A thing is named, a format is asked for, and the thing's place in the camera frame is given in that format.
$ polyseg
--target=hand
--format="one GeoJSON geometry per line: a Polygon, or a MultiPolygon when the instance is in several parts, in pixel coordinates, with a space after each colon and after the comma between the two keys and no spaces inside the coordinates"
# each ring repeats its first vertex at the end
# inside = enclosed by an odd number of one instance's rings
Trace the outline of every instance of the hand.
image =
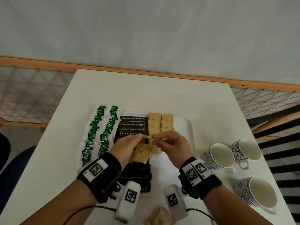
{"type": "Polygon", "coordinates": [[[130,156],[133,153],[135,146],[141,141],[143,135],[141,133],[137,135],[129,135],[117,140],[114,146],[109,151],[120,162],[122,170],[129,163],[130,156]]]}
{"type": "Polygon", "coordinates": [[[152,144],[161,148],[178,169],[187,159],[193,157],[188,140],[176,131],[157,133],[152,137],[154,138],[152,144]]]}

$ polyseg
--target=person's right arm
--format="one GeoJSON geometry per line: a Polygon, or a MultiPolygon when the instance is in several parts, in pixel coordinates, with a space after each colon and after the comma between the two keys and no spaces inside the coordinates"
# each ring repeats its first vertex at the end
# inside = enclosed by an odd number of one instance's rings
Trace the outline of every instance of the person's right arm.
{"type": "MultiPolygon", "coordinates": [[[[161,148],[178,169],[193,157],[187,139],[178,132],[167,131],[153,134],[152,137],[156,139],[152,144],[161,148]]],[[[271,225],[223,185],[212,188],[203,201],[218,225],[271,225]]]]}

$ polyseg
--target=patterned mug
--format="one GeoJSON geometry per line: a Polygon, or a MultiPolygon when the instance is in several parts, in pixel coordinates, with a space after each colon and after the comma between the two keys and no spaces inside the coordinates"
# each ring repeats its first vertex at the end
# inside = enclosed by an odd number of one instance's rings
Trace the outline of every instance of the patterned mug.
{"type": "Polygon", "coordinates": [[[214,144],[207,149],[201,157],[208,169],[222,170],[229,169],[234,172],[234,156],[232,151],[223,144],[214,144]]]}
{"type": "Polygon", "coordinates": [[[238,163],[238,166],[244,170],[249,169],[248,160],[259,160],[262,153],[259,146],[255,141],[242,138],[234,142],[230,149],[234,155],[235,161],[238,163]],[[241,167],[241,163],[246,162],[246,167],[241,167]]]}
{"type": "Polygon", "coordinates": [[[277,196],[272,185],[260,177],[249,177],[238,180],[233,185],[234,193],[253,207],[276,214],[277,196]]]}

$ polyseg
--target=person's left arm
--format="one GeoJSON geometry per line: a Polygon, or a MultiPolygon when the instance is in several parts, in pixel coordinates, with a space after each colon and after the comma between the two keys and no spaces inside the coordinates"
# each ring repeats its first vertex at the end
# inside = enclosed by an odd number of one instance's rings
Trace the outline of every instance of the person's left arm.
{"type": "MultiPolygon", "coordinates": [[[[134,147],[142,139],[142,134],[126,136],[119,139],[112,149],[112,154],[119,162],[117,167],[122,171],[133,153],[134,147]]],[[[97,200],[88,186],[81,180],[73,181],[53,200],[26,219],[21,225],[57,225],[63,224],[65,220],[75,211],[86,206],[96,205],[97,200]]],[[[88,208],[74,215],[67,224],[83,225],[93,208],[88,208]]]]}

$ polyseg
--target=black cable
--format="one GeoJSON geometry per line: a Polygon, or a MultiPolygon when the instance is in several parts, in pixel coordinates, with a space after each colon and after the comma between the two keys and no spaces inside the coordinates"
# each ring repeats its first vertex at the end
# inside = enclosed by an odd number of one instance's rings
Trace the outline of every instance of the black cable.
{"type": "Polygon", "coordinates": [[[115,208],[108,208],[108,207],[105,207],[105,206],[99,206],[99,205],[92,205],[92,206],[86,206],[84,208],[81,208],[81,209],[78,209],[76,212],[74,212],[72,215],[69,216],[69,218],[62,224],[62,225],[66,225],[66,223],[74,216],[76,215],[78,212],[84,210],[84,209],[87,209],[87,208],[104,208],[104,209],[108,209],[108,210],[111,210],[113,212],[117,211],[115,208]]]}
{"type": "Polygon", "coordinates": [[[214,218],[212,218],[210,215],[206,214],[205,212],[202,212],[202,211],[199,210],[199,209],[195,209],[195,208],[187,208],[187,209],[186,209],[187,212],[190,211],[190,210],[195,210],[195,211],[201,212],[201,213],[203,213],[204,215],[206,215],[206,216],[208,216],[209,218],[211,218],[213,221],[215,221],[214,218]]]}

